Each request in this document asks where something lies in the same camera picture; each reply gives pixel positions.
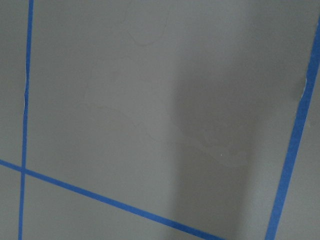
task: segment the diagonal blue line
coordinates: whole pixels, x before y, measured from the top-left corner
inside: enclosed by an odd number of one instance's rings
[[[294,170],[295,161],[297,158],[300,141],[304,131],[305,122],[314,90],[318,68],[320,63],[320,18],[318,20],[318,26],[316,29],[313,47],[311,51],[308,70],[306,72],[306,83],[302,98],[300,100],[287,154],[285,157],[278,189],[275,195],[273,208],[269,220],[269,225],[265,234],[265,240],[274,240],[276,237],[281,213],[285,204],[290,179]]]
[[[25,54],[25,90],[24,90],[24,111],[22,126],[22,161],[21,161],[21,180],[20,180],[20,205],[19,205],[19,224],[18,240],[22,240],[24,201],[25,201],[25,182],[26,182],[26,159],[27,159],[27,132],[28,132],[28,106],[29,106],[29,79],[30,79],[30,58],[31,58],[31,38],[33,20],[34,1],[29,0],[28,25],[26,35],[26,54]]]
[[[7,161],[1,160],[1,159],[0,159],[0,165],[5,166],[5,167],[10,168],[10,169],[13,169],[13,170],[16,170],[16,171],[20,171],[20,172],[24,171],[24,173],[26,175],[29,175],[31,177],[37,178],[39,180],[45,181],[47,183],[50,183],[50,184],[53,184],[53,185],[56,185],[56,186],[59,186],[61,188],[67,189],[69,191],[81,194],[81,195],[86,196],[88,198],[98,200],[98,201],[100,201],[102,203],[111,205],[111,206],[116,207],[118,209],[122,209],[122,210],[124,210],[126,212],[141,216],[143,218],[146,218],[146,219],[152,220],[154,222],[166,225],[168,227],[177,229],[179,231],[194,235],[194,236],[199,237],[201,239],[205,239],[205,240],[224,240],[223,238],[220,238],[218,236],[214,236],[214,235],[212,235],[210,233],[195,229],[193,227],[181,224],[181,223],[176,222],[176,221],[172,221],[172,220],[164,218],[162,216],[155,215],[155,214],[153,214],[151,212],[136,208],[134,206],[130,206],[130,205],[122,203],[120,201],[113,200],[113,199],[108,198],[106,196],[102,196],[102,195],[94,193],[92,191],[85,190],[83,188],[80,188],[80,187],[71,185],[69,183],[54,179],[52,177],[43,175],[41,173],[29,170],[29,169],[24,169],[23,170],[21,167],[15,165],[15,164],[9,163]]]

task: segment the floor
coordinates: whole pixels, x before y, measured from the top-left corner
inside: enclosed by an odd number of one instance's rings
[[[319,14],[3,1],[0,239],[319,239]]]

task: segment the blue tape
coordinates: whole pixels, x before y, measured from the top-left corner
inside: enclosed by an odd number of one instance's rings
[[[19,205],[19,225],[18,240],[22,240],[24,201],[25,201],[25,182],[26,182],[26,160],[27,160],[27,132],[28,132],[28,106],[29,106],[29,79],[30,79],[30,58],[31,58],[31,39],[32,39],[32,20],[33,20],[34,1],[29,0],[28,26],[26,35],[26,54],[25,54],[25,90],[24,90],[24,111],[23,111],[23,130],[22,130],[22,163],[20,181],[20,205]]]
[[[126,212],[141,216],[143,218],[146,218],[146,219],[152,220],[154,222],[166,225],[168,227],[177,229],[179,231],[194,235],[194,236],[199,237],[201,239],[205,239],[205,240],[224,240],[223,238],[220,238],[218,236],[214,236],[212,234],[209,234],[207,232],[204,232],[204,231],[195,229],[193,227],[181,224],[179,222],[172,221],[170,219],[164,218],[162,216],[155,215],[155,214],[150,213],[150,212],[145,211],[145,210],[141,210],[139,208],[136,208],[134,206],[130,206],[130,205],[122,203],[120,201],[116,201],[116,200],[113,200],[111,198],[99,195],[99,194],[94,193],[92,191],[85,190],[83,188],[68,184],[66,182],[54,179],[52,177],[43,175],[41,173],[29,170],[29,169],[23,169],[22,167],[19,167],[19,166],[15,165],[15,164],[7,162],[7,161],[3,161],[1,159],[0,159],[0,165],[5,166],[5,167],[10,168],[10,169],[13,169],[13,170],[16,170],[16,171],[24,172],[26,175],[29,175],[29,176],[34,177],[36,179],[39,179],[39,180],[45,181],[47,183],[59,186],[59,187],[64,188],[64,189],[67,189],[69,191],[81,194],[81,195],[86,196],[88,198],[98,200],[98,201],[100,201],[102,203],[111,205],[111,206],[116,207],[118,209],[122,209],[122,210],[124,210]]]
[[[307,114],[314,90],[318,68],[320,63],[320,18],[314,37],[313,47],[311,51],[308,70],[306,73],[306,83],[302,98],[300,100],[294,126],[291,133],[291,138],[285,157],[278,189],[275,195],[275,200],[269,220],[269,225],[265,234],[265,240],[274,240],[276,237],[281,213],[285,204],[290,179],[294,170],[295,161],[297,158],[300,141],[305,127]]]

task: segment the gray surface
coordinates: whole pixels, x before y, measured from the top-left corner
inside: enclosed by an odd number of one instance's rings
[[[35,2],[27,167],[263,239],[319,5]]]
[[[277,240],[318,240],[320,236],[319,108],[320,77],[315,85]]]
[[[30,176],[26,186],[24,240],[199,239]]]
[[[1,1],[0,159],[21,164],[28,2]]]
[[[0,239],[18,239],[20,173],[0,166]]]

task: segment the vertical blue line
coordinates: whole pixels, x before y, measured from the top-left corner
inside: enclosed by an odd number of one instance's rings
[[[28,27],[27,27],[27,35],[26,35],[26,54],[25,54],[25,90],[24,90],[24,111],[23,111],[23,126],[22,126],[23,127],[23,130],[22,130],[22,163],[21,163],[21,181],[20,181],[18,240],[22,240],[23,219],[24,219],[26,159],[27,159],[28,106],[29,106],[29,78],[30,78],[33,8],[34,8],[34,1],[29,0]]]
[[[320,18],[313,41],[308,70],[306,72],[306,83],[302,98],[300,100],[295,121],[286,153],[278,189],[275,195],[269,225],[265,234],[265,240],[274,240],[276,237],[281,213],[285,204],[290,179],[294,170],[300,141],[305,127],[309,105],[314,90],[318,68],[320,63]]]

